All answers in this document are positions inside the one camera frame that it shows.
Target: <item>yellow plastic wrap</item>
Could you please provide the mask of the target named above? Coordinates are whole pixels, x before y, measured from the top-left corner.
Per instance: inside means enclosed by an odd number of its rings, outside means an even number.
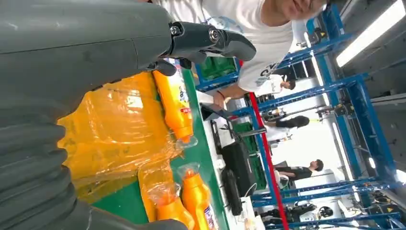
[[[150,199],[149,193],[162,184],[173,184],[172,169],[169,160],[149,162],[139,169],[138,179],[141,189],[141,197],[149,222],[157,220],[156,205]]]
[[[77,111],[59,124],[67,132],[58,145],[68,151],[64,164],[79,196],[113,192],[134,181],[140,165],[180,154],[150,73],[87,93]]]

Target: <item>ceiling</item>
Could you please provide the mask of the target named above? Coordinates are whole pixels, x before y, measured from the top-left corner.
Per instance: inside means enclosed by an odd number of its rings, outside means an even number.
[[[395,0],[349,0],[339,5],[346,33],[363,32]],[[370,73],[371,98],[406,92],[406,17],[343,67],[345,76]],[[398,169],[406,172],[406,103],[375,110]]]

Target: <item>orange bottle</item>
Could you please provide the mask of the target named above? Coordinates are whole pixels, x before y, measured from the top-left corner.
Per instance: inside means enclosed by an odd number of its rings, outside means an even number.
[[[150,198],[157,205],[157,220],[174,219],[182,222],[188,230],[193,230],[195,223],[191,214],[183,206],[176,190],[180,186],[162,184],[150,192]]]
[[[195,146],[197,139],[193,136],[192,112],[181,70],[178,69],[173,76],[165,76],[158,71],[153,74],[165,108],[165,122],[175,133],[178,146]]]
[[[182,202],[193,216],[194,230],[217,230],[217,219],[210,204],[211,192],[198,169],[198,164],[188,164],[178,170],[183,177]]]

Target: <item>red pole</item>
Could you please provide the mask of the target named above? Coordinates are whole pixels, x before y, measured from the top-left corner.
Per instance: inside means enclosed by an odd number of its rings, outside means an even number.
[[[255,117],[256,117],[256,119],[258,121],[259,127],[264,127],[264,123],[262,121],[261,115],[259,114],[257,98],[255,97],[255,94],[253,92],[250,92],[249,93],[249,98],[251,99],[252,108],[254,109]],[[270,173],[271,173],[272,188],[269,188],[269,189],[273,189],[275,191],[276,203],[278,204],[278,209],[279,209],[279,213],[281,215],[283,228],[285,230],[289,230],[288,220],[286,218],[286,214],[285,214],[285,211],[284,211],[284,208],[283,208],[281,193],[279,191],[278,184],[276,183],[275,173],[273,173],[275,168],[273,167],[273,163],[272,163],[271,150],[269,148],[268,141],[267,141],[265,133],[262,133],[261,136],[262,136],[262,143],[263,143],[264,148],[265,148],[265,154],[266,154],[266,158],[267,158],[267,162],[268,162],[268,167],[269,167],[269,170],[270,170]]]

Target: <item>human arm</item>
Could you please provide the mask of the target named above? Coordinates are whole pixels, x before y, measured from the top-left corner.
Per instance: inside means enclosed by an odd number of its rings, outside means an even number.
[[[295,177],[296,175],[293,172],[279,172],[280,175],[285,175],[288,177]]]
[[[214,93],[214,104],[224,108],[224,103],[227,103],[230,99],[243,98],[246,93],[248,92],[241,89],[237,84],[230,85],[229,87],[218,90]]]
[[[274,121],[271,121],[271,122],[266,121],[266,122],[264,122],[264,125],[269,126],[269,127],[276,127],[276,122],[274,122]]]

